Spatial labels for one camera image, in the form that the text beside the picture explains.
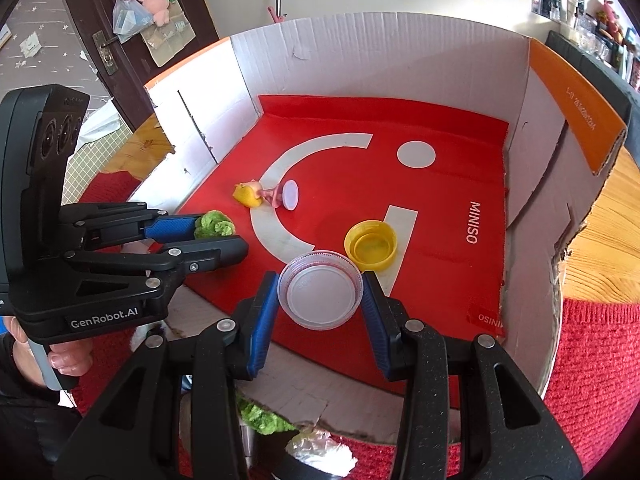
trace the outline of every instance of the orange stripe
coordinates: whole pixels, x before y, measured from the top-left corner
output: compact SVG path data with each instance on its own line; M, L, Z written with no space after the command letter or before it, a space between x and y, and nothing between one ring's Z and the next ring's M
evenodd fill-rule
M175 72L176 70L178 70L181 66L186 65L188 62L190 62L193 59L196 59L198 56L200 56L201 54L204 54L205 52L208 52L209 50L211 50L212 48L215 48L217 46L219 46L220 44L226 43L227 41L229 41L229 38L223 38L220 41L217 41L216 43L212 43L209 46L206 46L205 48L194 52L193 54L191 54L189 57L185 57L182 61L179 61L178 63L176 63L175 65L169 67L168 69L166 69L164 72L162 72L161 74L157 75L155 78L153 78L151 81L147 82L145 84L145 88L147 90L153 88L154 86L156 86L159 82L162 81L162 79L164 79L165 77L167 77L169 74L172 74L173 72Z
M624 131L624 121L573 66L538 40L530 41L529 65L562 110L591 171L597 173Z

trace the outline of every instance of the transparent plastic cup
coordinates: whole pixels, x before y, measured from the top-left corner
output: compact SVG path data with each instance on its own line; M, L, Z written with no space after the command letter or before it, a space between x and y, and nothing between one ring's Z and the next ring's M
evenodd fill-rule
M331 330L353 316L362 289L362 275L346 256L313 251L292 260L280 273L278 299L300 326Z

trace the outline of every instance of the black sleeve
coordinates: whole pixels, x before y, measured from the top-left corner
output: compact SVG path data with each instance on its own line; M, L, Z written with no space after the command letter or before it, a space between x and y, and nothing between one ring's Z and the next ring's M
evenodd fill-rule
M13 354L14 338L0 335L0 478L50 480L81 415L58 406L58 392L25 380Z

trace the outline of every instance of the human hand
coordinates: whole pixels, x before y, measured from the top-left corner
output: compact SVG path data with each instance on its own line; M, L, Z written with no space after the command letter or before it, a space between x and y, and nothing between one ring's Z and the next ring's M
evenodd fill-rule
M14 336L14 362L22 376L33 384L44 386L42 373L38 368L27 335L13 316L3 318L4 325L9 333ZM79 377L89 371L94 359L91 350L94 344L91 339L81 339L51 345L49 364L63 375Z

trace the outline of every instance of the dark brown door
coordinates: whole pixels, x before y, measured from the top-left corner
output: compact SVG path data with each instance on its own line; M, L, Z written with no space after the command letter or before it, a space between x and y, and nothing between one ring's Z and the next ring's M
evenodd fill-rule
M217 41L218 34L204 0L178 0L196 37L161 67L156 65L139 34L124 44L120 44L119 41L111 43L108 47L118 68L110 75L100 59L93 36L101 30L107 40L113 37L111 13L115 1L66 0L66 4L86 51L98 69L98 76L114 97L118 111L135 130L153 113L144 84L167 68Z

